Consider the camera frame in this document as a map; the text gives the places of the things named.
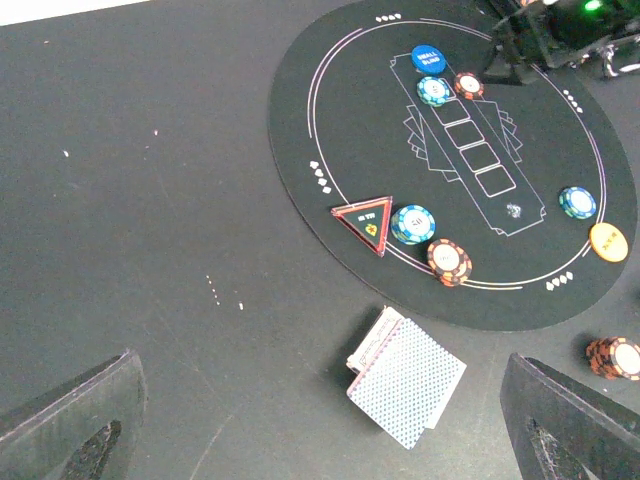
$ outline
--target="round black mat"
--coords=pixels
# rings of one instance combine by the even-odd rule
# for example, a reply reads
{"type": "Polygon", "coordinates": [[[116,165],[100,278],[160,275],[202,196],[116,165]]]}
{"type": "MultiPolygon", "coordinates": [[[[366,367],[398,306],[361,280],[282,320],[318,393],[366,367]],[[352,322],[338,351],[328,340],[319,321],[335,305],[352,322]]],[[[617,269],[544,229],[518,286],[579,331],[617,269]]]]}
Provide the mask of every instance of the round black mat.
{"type": "Polygon", "coordinates": [[[483,330],[529,330],[593,305],[624,264],[593,253],[596,221],[633,244],[636,195],[616,133],[572,75],[526,87],[488,85],[483,101],[421,104],[410,53],[442,51],[449,83],[477,71],[494,21],[446,2],[367,1],[307,28],[287,52],[271,93],[271,143],[284,184],[326,247],[358,277],[425,316],[483,330]],[[582,186],[598,213],[570,219],[565,186],[582,186]],[[429,209],[435,238],[473,260],[459,288],[434,280],[424,245],[389,234],[378,258],[330,214],[332,207],[392,195],[394,210],[429,209]]]}

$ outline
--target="green light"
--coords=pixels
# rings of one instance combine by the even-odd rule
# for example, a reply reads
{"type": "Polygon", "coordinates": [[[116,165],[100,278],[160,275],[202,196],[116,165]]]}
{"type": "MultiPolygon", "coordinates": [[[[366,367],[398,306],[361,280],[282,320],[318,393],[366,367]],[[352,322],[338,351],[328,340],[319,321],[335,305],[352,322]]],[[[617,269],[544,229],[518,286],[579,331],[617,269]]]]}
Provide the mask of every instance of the green light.
{"type": "Polygon", "coordinates": [[[593,12],[599,9],[602,6],[602,2],[600,0],[589,0],[585,5],[584,9],[587,12],[593,12]]]}

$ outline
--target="yellow button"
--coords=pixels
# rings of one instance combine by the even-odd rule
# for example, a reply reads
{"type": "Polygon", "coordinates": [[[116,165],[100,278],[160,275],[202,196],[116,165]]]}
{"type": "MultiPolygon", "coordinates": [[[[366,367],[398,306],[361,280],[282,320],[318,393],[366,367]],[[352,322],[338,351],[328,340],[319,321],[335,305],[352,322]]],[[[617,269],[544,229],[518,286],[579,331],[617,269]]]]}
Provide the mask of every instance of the yellow button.
{"type": "Polygon", "coordinates": [[[596,223],[589,232],[591,247],[607,262],[621,262],[629,254],[629,244],[620,230],[610,223],[596,223]]]}

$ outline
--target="red triangle marker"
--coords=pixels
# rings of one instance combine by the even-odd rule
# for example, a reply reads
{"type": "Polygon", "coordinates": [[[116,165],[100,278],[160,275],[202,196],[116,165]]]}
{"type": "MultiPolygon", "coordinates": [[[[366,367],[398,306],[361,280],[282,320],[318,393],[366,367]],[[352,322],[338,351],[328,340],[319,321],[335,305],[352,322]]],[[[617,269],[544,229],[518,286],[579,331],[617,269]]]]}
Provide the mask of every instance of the red triangle marker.
{"type": "Polygon", "coordinates": [[[384,256],[393,197],[381,197],[331,209],[331,215],[353,232],[364,244],[384,256]]]}

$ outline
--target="blue poker chip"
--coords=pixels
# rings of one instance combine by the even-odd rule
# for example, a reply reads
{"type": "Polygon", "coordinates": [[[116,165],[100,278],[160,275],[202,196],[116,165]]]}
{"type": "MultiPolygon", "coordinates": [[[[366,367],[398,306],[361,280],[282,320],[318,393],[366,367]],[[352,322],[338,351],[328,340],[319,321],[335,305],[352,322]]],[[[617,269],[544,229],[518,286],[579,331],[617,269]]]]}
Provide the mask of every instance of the blue poker chip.
{"type": "Polygon", "coordinates": [[[420,205],[409,205],[391,217],[391,233],[405,245],[426,242],[436,233],[431,212],[420,205]]]}
{"type": "Polygon", "coordinates": [[[427,105],[439,107],[451,97],[447,83],[435,77],[424,77],[418,82],[418,97],[427,105]]]}
{"type": "Polygon", "coordinates": [[[587,190],[582,187],[565,188],[558,197],[560,206],[571,218],[586,220],[596,211],[596,201],[587,190]]]}
{"type": "Polygon", "coordinates": [[[414,48],[411,61],[418,71],[426,75],[439,75],[447,68],[447,60],[442,52],[431,45],[418,45],[414,48]]]}

